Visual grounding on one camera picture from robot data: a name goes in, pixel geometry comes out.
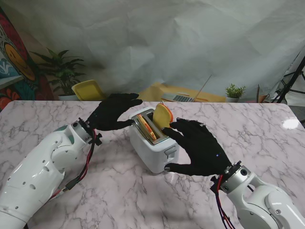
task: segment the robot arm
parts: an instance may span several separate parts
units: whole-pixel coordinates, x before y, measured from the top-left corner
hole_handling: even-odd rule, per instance
[[[279,187],[261,181],[255,173],[240,166],[240,162],[232,165],[204,124],[177,118],[177,122],[170,123],[170,127],[163,129],[163,132],[185,149],[191,163],[169,163],[164,169],[190,176],[220,175],[219,179],[211,179],[214,182],[211,190],[216,194],[224,224],[226,220],[230,224],[229,227],[234,228],[221,209],[218,188],[224,191],[235,205],[238,219],[245,229],[305,229],[305,219],[290,197]],[[253,185],[255,189],[245,198],[249,185]]]
[[[217,180],[211,190],[215,192]],[[249,185],[255,189],[248,198]],[[228,168],[220,188],[235,205],[245,229],[305,229],[305,219],[290,197],[279,187],[263,182],[240,162]]]
[[[16,166],[0,196],[0,228],[22,229],[49,200],[62,182],[65,168],[74,163],[81,149],[92,140],[80,122],[46,136]]]
[[[132,124],[118,122],[129,108],[140,105],[138,94],[112,94],[102,101],[84,122],[65,125],[46,136],[21,161],[8,178],[0,195],[0,229],[22,229],[33,214],[52,196],[62,182],[65,169],[73,165],[81,149],[88,143],[100,145],[101,134],[94,129],[117,130]],[[66,185],[71,189],[85,175]]]

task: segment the potted plant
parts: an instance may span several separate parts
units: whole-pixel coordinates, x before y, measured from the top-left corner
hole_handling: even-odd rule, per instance
[[[46,63],[38,64],[41,66],[40,73],[44,75],[51,75],[55,79],[49,81],[51,85],[57,85],[53,89],[53,92],[62,89],[63,94],[59,95],[58,98],[61,101],[77,101],[78,98],[75,95],[74,91],[72,90],[72,86],[80,83],[77,76],[85,75],[84,73],[77,73],[75,71],[75,66],[80,65],[84,66],[83,64],[79,63],[80,61],[84,61],[82,59],[72,59],[67,60],[68,57],[63,57],[63,55],[69,51],[64,50],[58,54],[53,52],[52,50],[48,49],[51,58],[45,55],[41,55],[36,52],[31,52],[40,58],[42,58]]]
[[[227,94],[225,101],[227,103],[237,103],[239,98],[243,96],[245,89],[245,86],[236,88],[234,84],[231,84],[230,87],[225,89]]]

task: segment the yellow chair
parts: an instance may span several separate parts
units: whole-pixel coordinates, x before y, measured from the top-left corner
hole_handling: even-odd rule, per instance
[[[95,80],[78,83],[72,90],[80,101],[100,101],[107,98]]]

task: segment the plant pot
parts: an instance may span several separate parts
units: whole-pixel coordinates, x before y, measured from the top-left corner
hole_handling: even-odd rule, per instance
[[[58,99],[60,101],[79,101],[77,95],[59,95]]]
[[[230,98],[230,97],[225,98],[226,103],[237,103],[238,100],[239,100],[239,98]]]

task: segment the green plant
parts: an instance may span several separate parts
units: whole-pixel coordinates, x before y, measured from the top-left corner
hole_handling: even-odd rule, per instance
[[[84,73],[77,73],[75,72],[75,66],[80,65],[78,62],[84,61],[82,59],[73,59],[73,60],[66,60],[68,57],[63,57],[63,55],[69,51],[64,50],[58,54],[53,52],[52,50],[48,49],[51,58],[45,55],[41,55],[36,52],[31,52],[40,58],[42,58],[46,63],[39,63],[40,66],[40,73],[44,75],[52,75],[56,79],[50,80],[49,83],[52,85],[58,85],[53,89],[53,91],[57,91],[59,89],[63,90],[64,95],[74,95],[74,91],[72,90],[72,86],[80,83],[78,79],[75,77],[80,75],[85,75]]]
[[[225,91],[228,97],[239,99],[244,95],[245,89],[245,86],[235,88],[235,84],[231,84],[230,87],[225,89]]]

